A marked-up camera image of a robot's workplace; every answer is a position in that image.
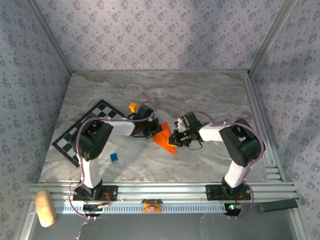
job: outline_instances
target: patterned wallpaper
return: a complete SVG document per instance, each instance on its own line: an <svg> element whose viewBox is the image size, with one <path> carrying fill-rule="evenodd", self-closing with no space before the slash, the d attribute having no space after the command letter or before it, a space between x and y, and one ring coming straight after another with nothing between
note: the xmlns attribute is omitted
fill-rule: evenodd
<svg viewBox="0 0 320 240"><path fill-rule="evenodd" d="M298 1L254 76L280 160L320 239L320 2Z"/></svg>
<svg viewBox="0 0 320 240"><path fill-rule="evenodd" d="M248 69L283 0L35 0L75 71Z"/></svg>
<svg viewBox="0 0 320 240"><path fill-rule="evenodd" d="M39 180L69 76L23 1L0 1L0 239Z"/></svg>

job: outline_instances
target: checkered board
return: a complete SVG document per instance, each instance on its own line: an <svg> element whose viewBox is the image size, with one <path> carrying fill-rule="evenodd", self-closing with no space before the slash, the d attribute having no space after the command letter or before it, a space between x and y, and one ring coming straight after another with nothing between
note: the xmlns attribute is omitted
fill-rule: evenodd
<svg viewBox="0 0 320 240"><path fill-rule="evenodd" d="M122 112L102 99L52 143L52 145L76 167L79 167L79 160L69 141L77 129L81 127L81 124L85 121L86 117L90 113L98 115L101 118L110 117L112 119L121 119L125 116Z"/></svg>

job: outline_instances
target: orange block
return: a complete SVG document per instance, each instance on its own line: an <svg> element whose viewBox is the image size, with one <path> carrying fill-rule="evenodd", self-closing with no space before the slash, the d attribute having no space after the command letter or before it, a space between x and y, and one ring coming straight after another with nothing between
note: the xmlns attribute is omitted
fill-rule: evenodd
<svg viewBox="0 0 320 240"><path fill-rule="evenodd" d="M153 141L158 144L160 147L167 150L169 153L176 155L175 147L172 145L168 145L168 139L170 137L170 129L167 122L161 123L162 131L158 134L152 136Z"/></svg>

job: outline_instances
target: blue cube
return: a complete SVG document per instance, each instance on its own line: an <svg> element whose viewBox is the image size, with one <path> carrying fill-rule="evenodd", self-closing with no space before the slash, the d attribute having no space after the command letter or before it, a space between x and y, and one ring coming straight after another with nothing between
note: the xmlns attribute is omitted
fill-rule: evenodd
<svg viewBox="0 0 320 240"><path fill-rule="evenodd" d="M118 156L116 153L110 154L111 162L118 161Z"/></svg>

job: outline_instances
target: marble table surface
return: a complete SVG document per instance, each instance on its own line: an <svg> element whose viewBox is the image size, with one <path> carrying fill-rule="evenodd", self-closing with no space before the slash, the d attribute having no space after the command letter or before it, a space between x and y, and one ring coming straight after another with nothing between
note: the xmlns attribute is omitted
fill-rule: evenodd
<svg viewBox="0 0 320 240"><path fill-rule="evenodd" d="M199 110L216 123L253 117L240 74L217 72L183 73L164 71L79 72L71 77L51 143L99 100L104 99L125 115L131 102L151 101L160 122L174 121L183 114ZM198 116L208 122L205 116ZM118 161L111 162L110 154ZM231 163L222 142L205 142L201 150L176 148L172 155L152 139L117 136L109 138L99 156L99 171L104 182L220 182ZM80 169L50 145L40 181L78 181ZM265 182L261 161L250 171L248 182Z"/></svg>

